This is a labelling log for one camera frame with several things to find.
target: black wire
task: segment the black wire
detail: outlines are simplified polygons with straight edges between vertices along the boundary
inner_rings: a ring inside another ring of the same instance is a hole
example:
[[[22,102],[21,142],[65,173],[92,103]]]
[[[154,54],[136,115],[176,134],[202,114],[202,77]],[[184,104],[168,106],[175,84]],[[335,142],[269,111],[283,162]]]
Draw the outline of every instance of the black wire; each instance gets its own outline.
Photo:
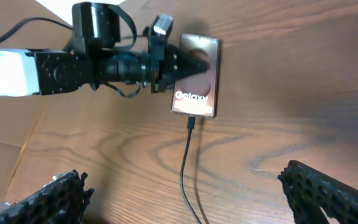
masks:
[[[187,157],[187,152],[189,151],[191,132],[193,131],[194,125],[195,125],[195,117],[189,116],[189,118],[187,120],[187,128],[188,128],[187,143],[186,143],[186,148],[185,148],[185,154],[183,155],[183,161],[181,163],[181,168],[180,168],[179,184],[180,184],[181,194],[183,196],[183,199],[185,200],[187,207],[189,208],[191,214],[193,215],[193,217],[197,221],[197,223],[201,224],[200,219],[198,218],[196,212],[193,210],[193,207],[190,205],[190,202],[187,199],[185,189],[183,187],[183,171],[185,170],[186,157]]]
[[[4,35],[0,36],[0,43],[4,42],[6,39],[10,38],[14,33],[16,33],[24,24],[30,22],[30,21],[35,21],[35,20],[40,20],[40,21],[48,21],[48,22],[52,22],[54,24],[58,24],[64,28],[70,29],[71,27],[66,25],[66,24],[62,24],[61,22],[55,21],[53,19],[49,19],[49,18],[44,18],[44,17],[31,17],[31,18],[27,18],[27,19],[23,19],[20,22],[18,22],[12,29],[10,29],[8,32],[6,32]]]

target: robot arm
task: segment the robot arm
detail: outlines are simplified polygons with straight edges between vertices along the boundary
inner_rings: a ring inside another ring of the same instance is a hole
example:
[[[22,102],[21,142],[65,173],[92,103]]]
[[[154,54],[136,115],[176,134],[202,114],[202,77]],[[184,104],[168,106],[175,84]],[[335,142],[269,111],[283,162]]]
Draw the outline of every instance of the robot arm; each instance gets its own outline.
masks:
[[[119,17],[131,28],[133,43],[121,41]],[[73,6],[73,54],[60,50],[0,50],[0,96],[68,93],[90,84],[150,83],[152,93],[173,82],[205,72],[208,65],[168,44],[173,18],[162,14],[143,32],[148,51],[130,52],[137,32],[132,19],[118,6],[83,2]]]

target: brown tabletop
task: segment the brown tabletop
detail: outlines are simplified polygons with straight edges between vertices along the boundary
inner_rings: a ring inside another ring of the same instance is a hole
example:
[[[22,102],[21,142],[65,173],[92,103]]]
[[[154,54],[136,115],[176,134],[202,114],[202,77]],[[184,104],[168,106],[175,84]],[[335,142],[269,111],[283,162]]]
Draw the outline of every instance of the brown tabletop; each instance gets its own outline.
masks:
[[[185,170],[200,217],[292,223],[277,180],[291,159],[358,189],[357,0],[127,0],[122,7],[139,31],[158,14],[174,16],[174,44],[182,32],[223,42],[218,115],[197,121]],[[96,189],[89,216],[194,223],[178,184],[186,117],[171,114],[171,99],[170,91],[125,99],[87,86],[46,98],[7,200],[77,169]]]

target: wooden table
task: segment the wooden table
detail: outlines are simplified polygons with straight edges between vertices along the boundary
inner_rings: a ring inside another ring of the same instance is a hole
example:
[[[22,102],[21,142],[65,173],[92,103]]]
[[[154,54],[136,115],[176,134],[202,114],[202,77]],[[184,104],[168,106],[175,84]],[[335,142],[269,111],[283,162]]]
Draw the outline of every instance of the wooden table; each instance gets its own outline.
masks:
[[[276,178],[291,159],[358,189],[358,0],[127,0],[122,7],[138,30],[160,13],[173,15],[174,44],[182,32],[223,41],[218,116],[197,124],[185,171],[199,216],[292,223]],[[194,223],[178,184],[186,117],[170,113],[171,97],[144,90],[128,100],[84,86],[40,99],[45,109],[7,200],[77,169],[96,189],[89,216]]]

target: power cord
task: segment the power cord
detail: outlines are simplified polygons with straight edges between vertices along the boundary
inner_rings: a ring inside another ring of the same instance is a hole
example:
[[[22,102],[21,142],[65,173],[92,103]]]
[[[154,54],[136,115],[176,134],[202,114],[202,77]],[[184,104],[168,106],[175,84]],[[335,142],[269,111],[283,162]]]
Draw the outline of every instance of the power cord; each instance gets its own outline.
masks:
[[[30,21],[47,21],[47,22],[52,22],[54,24],[58,24],[64,28],[70,29],[71,27],[66,25],[66,24],[62,24],[61,22],[55,21],[53,19],[49,19],[49,18],[45,18],[45,17],[31,17],[31,18],[27,18],[27,19],[23,19],[20,22],[18,22],[12,29],[10,29],[8,32],[6,32],[4,35],[0,36],[0,43],[4,42],[6,39],[10,38],[14,33],[16,33],[24,24],[30,22]]]
[[[185,189],[183,187],[183,171],[185,170],[185,164],[186,164],[186,157],[187,157],[187,152],[189,151],[189,146],[190,146],[190,138],[191,138],[191,132],[194,129],[194,125],[195,125],[195,121],[196,118],[193,116],[189,116],[188,120],[187,120],[187,130],[188,130],[188,134],[187,134],[187,143],[186,143],[186,148],[185,148],[185,154],[183,155],[183,161],[181,163],[181,168],[180,168],[180,178],[179,178],[179,184],[180,184],[180,191],[181,194],[183,196],[183,199],[185,200],[185,203],[187,205],[187,207],[189,208],[191,214],[193,215],[194,219],[197,221],[198,224],[201,224],[200,219],[198,218],[196,212],[193,210],[193,207],[190,205],[189,200],[187,199],[186,193],[185,193]]]

